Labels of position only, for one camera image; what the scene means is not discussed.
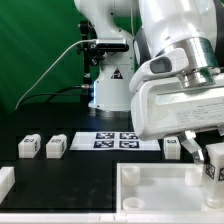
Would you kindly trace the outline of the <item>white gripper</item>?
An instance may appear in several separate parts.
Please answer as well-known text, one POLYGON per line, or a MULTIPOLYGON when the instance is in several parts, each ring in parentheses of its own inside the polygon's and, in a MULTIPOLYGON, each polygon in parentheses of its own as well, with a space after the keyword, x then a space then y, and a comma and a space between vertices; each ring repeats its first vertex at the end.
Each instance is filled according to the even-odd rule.
POLYGON ((215 84, 183 88, 177 77, 146 82, 131 102, 132 123, 141 140, 179 134, 181 145, 195 164, 204 163, 196 134, 224 125, 224 73, 215 84))

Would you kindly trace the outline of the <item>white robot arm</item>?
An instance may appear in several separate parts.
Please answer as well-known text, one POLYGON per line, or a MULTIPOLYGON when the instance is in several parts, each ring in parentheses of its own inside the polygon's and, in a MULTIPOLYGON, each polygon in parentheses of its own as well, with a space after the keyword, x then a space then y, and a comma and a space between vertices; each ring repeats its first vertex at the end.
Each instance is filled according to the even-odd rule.
POLYGON ((218 0, 74 0, 93 26, 100 65, 89 108, 128 113, 142 140, 179 138, 197 163, 195 133, 224 125, 224 73, 217 59, 218 0))

